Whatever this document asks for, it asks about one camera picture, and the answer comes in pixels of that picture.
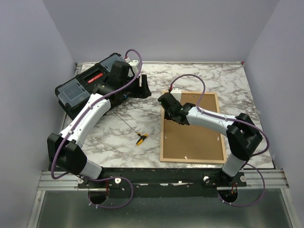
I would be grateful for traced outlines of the wooden picture frame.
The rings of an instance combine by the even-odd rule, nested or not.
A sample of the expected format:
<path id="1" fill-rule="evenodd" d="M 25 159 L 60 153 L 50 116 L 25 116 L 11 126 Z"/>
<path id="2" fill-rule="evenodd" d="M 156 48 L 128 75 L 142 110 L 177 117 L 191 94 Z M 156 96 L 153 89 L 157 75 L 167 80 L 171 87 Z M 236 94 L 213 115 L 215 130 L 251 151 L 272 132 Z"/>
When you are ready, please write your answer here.
<path id="1" fill-rule="evenodd" d="M 207 92 L 182 91 L 180 103 L 198 105 L 204 111 L 220 113 L 218 95 Z M 163 162 L 189 162 L 224 164 L 227 153 L 224 136 L 201 126 L 181 125 L 164 118 L 161 108 L 160 160 Z"/>

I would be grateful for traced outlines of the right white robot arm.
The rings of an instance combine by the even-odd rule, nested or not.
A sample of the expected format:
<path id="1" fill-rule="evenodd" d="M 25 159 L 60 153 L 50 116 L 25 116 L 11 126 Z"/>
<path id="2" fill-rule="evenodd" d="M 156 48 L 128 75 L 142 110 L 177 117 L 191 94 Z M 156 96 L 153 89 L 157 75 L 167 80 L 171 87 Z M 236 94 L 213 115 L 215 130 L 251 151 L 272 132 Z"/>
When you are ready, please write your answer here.
<path id="1" fill-rule="evenodd" d="M 182 105 L 171 92 L 158 98 L 165 112 L 165 118 L 181 125 L 201 126 L 214 130 L 228 139 L 231 155 L 219 171 L 219 182 L 229 186 L 236 180 L 236 174 L 252 157 L 262 141 L 262 134 L 247 114 L 234 117 L 204 111 L 198 105 Z"/>

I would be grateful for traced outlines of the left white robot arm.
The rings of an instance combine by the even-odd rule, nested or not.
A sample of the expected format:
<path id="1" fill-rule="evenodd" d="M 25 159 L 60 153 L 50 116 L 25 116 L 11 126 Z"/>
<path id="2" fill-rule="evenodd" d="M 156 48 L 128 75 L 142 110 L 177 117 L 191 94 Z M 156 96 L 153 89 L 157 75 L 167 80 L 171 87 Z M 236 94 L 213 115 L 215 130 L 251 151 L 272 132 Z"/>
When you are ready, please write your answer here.
<path id="1" fill-rule="evenodd" d="M 114 62 L 105 81 L 94 86 L 87 103 L 71 124 L 47 138 L 51 172 L 59 167 L 66 173 L 88 177 L 96 188 L 102 187 L 105 183 L 102 167 L 90 161 L 82 151 L 89 132 L 101 117 L 127 98 L 145 99 L 149 96 L 146 74 L 134 72 L 126 62 Z"/>

